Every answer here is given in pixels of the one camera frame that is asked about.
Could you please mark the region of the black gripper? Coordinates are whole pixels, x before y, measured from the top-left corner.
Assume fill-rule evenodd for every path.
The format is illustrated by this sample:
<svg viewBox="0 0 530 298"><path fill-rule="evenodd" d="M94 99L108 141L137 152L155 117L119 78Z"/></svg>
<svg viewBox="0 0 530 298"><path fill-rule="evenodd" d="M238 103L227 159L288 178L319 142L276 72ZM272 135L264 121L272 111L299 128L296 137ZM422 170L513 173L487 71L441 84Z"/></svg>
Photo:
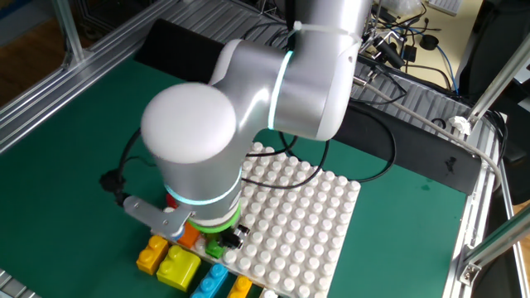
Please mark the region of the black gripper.
<svg viewBox="0 0 530 298"><path fill-rule="evenodd" d="M204 236L208 241L214 240L223 248L240 249L243 246L249 232L249 228L239 224L235 228L227 228L218 233L202 232L201 235Z"/></svg>

